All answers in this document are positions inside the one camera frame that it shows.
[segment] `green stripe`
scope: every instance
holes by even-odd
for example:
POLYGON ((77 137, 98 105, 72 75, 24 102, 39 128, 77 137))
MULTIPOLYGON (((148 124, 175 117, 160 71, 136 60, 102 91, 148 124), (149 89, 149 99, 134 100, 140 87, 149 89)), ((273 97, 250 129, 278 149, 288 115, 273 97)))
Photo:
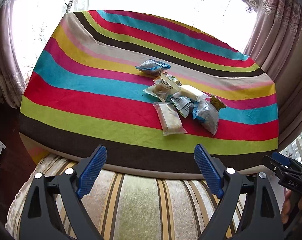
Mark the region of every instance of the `green stripe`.
POLYGON ((212 69, 216 69, 216 70, 224 70, 224 71, 229 71, 229 72, 251 72, 254 71, 256 69, 259 68, 259 66, 254 63, 252 66, 250 67, 233 67, 233 66, 224 66, 224 65, 219 65, 219 64, 214 64, 211 62, 207 62, 204 60, 200 60, 197 58, 193 58, 190 56, 187 56, 185 54, 181 54, 178 53, 176 51, 170 50, 168 48, 147 42, 147 41, 143 41, 137 38, 134 38, 132 36, 129 35, 125 35, 125 34, 117 34, 117 33, 113 33, 107 29, 104 29, 103 27, 101 27, 93 18, 92 16, 87 12, 84 11, 82 12, 85 16, 85 18, 87 19, 88 23, 100 34, 109 37, 111 39, 117 40, 117 41, 123 41, 123 42, 129 42, 129 43, 133 43, 133 44, 137 44, 140 45, 142 47, 148 48, 148 49, 152 49, 158 52, 162 52, 164 54, 200 65, 200 66, 204 66, 204 67, 208 67, 208 68, 212 68, 212 69))
POLYGON ((276 149, 278 143, 278 138, 267 141, 235 141, 189 134, 174 134, 164 137, 162 130, 159 129, 64 112, 48 106, 37 105, 25 96, 23 96, 20 112, 52 127, 78 134, 185 153, 193 153, 194 146, 198 143, 205 145, 211 154, 217 155, 264 152, 276 149))
POLYGON ((125 175, 115 239, 160 239, 159 209, 156 180, 125 175))

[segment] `teal stripe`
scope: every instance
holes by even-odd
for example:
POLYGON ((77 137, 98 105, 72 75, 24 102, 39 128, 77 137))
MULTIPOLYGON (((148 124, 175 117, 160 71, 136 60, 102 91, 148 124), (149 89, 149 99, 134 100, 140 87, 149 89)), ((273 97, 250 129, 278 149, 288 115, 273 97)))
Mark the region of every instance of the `teal stripe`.
MULTIPOLYGON (((90 92, 153 103, 155 97, 143 92, 148 86, 114 79, 83 76, 60 67, 51 54, 43 51, 34 68, 49 85, 62 89, 90 92)), ((256 109, 239 110, 227 107, 220 110, 220 118, 244 124, 260 124, 277 119, 277 104, 256 109)))
POLYGON ((167 27, 157 25, 151 22, 137 20, 128 16, 106 13, 105 11, 99 10, 98 14, 108 22, 120 23, 129 27, 133 27, 139 30, 150 32, 158 36, 176 41, 180 44, 183 44, 188 47, 193 47, 195 49, 208 52, 211 54, 219 55, 228 59, 236 59, 245 61, 248 59, 248 56, 243 55, 240 52, 234 52, 230 49, 222 48, 220 46, 211 44, 209 42, 191 38, 190 36, 174 31, 167 27))

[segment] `silver screw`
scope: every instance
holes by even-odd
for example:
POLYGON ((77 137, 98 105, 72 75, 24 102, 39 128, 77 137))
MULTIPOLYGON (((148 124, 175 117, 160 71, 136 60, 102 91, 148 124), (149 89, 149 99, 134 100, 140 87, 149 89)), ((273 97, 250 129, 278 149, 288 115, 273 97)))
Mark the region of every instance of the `silver screw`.
POLYGON ((34 177, 35 177, 36 179, 39 179, 39 178, 42 177, 42 173, 41 173, 41 172, 38 172, 38 173, 36 173, 36 174, 34 175, 34 177))
POLYGON ((227 172, 228 174, 234 174, 234 173, 235 173, 235 169, 233 169, 233 168, 227 168, 227 169, 226 169, 226 172, 227 172))
POLYGON ((265 179, 266 178, 266 174, 264 172, 260 172, 258 174, 262 179, 265 179))
POLYGON ((72 173, 73 173, 73 168, 68 168, 68 169, 66 169, 65 173, 66 173, 67 175, 72 174, 72 173))

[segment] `sheer lace curtain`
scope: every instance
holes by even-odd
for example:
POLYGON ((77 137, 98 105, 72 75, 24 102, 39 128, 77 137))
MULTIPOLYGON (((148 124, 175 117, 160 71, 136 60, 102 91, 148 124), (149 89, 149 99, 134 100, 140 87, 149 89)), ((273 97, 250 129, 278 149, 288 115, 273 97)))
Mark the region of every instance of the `sheer lace curtain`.
POLYGON ((201 29, 242 52, 256 20, 256 4, 258 0, 15 0, 12 28, 16 58, 27 83, 62 16, 98 9, 170 18, 201 29))

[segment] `red stripe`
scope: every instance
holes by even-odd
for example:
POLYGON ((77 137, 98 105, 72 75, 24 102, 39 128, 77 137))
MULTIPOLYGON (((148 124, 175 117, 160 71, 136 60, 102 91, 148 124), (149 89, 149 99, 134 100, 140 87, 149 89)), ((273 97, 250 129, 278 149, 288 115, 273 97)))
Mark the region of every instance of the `red stripe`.
POLYGON ((99 78, 107 78, 107 79, 115 79, 121 80, 131 83, 137 83, 142 85, 151 86, 154 85, 153 79, 146 76, 134 75, 129 73, 123 73, 119 71, 112 71, 106 69, 99 69, 94 67, 89 67, 78 63, 71 59, 65 52, 59 47, 58 42, 54 38, 50 38, 46 47, 44 48, 47 52, 51 54, 54 61, 63 67, 65 70, 69 72, 83 75, 83 76, 91 76, 91 77, 99 77, 99 78))
MULTIPOLYGON (((35 72, 24 95, 36 104, 61 111, 161 129, 157 112, 151 103, 52 87, 35 72)), ((191 116, 181 120, 189 134, 212 137, 191 116)), ((262 141, 276 138, 277 135, 278 120, 257 125, 219 120, 215 138, 262 141)))
POLYGON ((147 14, 143 14, 143 13, 137 13, 137 12, 130 12, 130 11, 116 11, 116 10, 104 10, 104 11, 106 13, 119 14, 119 15, 131 17, 131 18, 134 18, 137 20, 147 21, 147 22, 151 22, 151 23, 154 23, 157 25, 161 25, 161 26, 164 26, 171 30, 177 31, 179 33, 184 33, 185 35, 188 35, 191 38, 203 40, 203 41, 209 42, 211 44, 214 44, 216 46, 219 46, 219 47, 222 47, 225 49, 230 49, 234 52, 238 52, 236 49, 232 48, 231 46, 229 46, 227 43, 225 43, 223 41, 220 41, 220 40, 213 38, 209 35, 206 35, 204 33, 198 33, 198 32, 192 31, 179 24, 173 23, 173 22, 165 20, 165 19, 158 18, 156 16, 147 15, 147 14))
MULTIPOLYGON (((65 54, 65 52, 59 47, 58 42, 52 37, 49 39, 44 50, 46 50, 51 54, 54 61, 58 65, 63 67, 65 70, 68 70, 69 72, 78 75, 121 80, 121 81, 136 83, 136 84, 143 84, 147 86, 151 86, 154 84, 153 78, 150 77, 133 75, 129 73, 123 73, 123 72, 112 71, 112 70, 99 69, 99 68, 89 67, 80 64, 74 61, 73 59, 71 59, 67 54, 65 54)), ((228 107, 235 108, 235 109, 243 109, 243 110, 270 106, 276 103, 276 94, 269 95, 266 97, 261 97, 261 98, 251 98, 251 99, 244 99, 244 100, 229 100, 221 97, 218 98, 221 99, 223 103, 225 103, 228 107)))
POLYGON ((103 19, 97 11, 89 11, 93 20, 96 21, 101 27, 107 29, 113 33, 125 34, 135 37, 140 40, 144 40, 159 46, 168 48, 170 50, 179 52, 189 57, 197 58, 203 61, 211 62, 218 65, 224 65, 229 67, 251 67, 255 62, 251 58, 247 58, 246 61, 228 59, 219 55, 204 52, 192 47, 185 46, 176 41, 158 36, 156 34, 139 30, 133 27, 129 27, 120 23, 112 23, 103 19))

